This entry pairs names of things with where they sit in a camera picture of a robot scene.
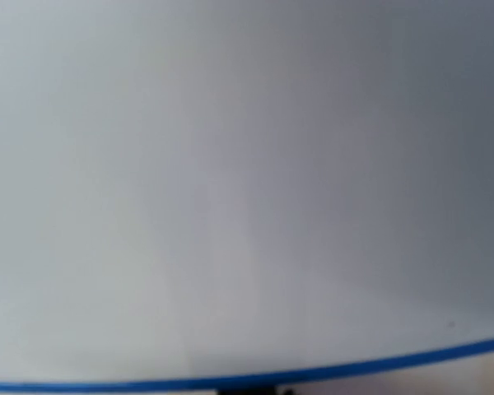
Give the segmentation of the blue framed whiteboard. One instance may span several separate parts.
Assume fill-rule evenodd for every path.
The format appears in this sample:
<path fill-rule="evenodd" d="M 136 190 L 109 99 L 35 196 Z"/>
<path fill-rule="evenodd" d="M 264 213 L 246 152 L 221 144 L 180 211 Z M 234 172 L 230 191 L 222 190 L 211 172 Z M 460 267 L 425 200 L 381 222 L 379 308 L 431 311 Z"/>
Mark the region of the blue framed whiteboard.
<path fill-rule="evenodd" d="M 0 1 L 0 392 L 494 351 L 494 1 Z"/>

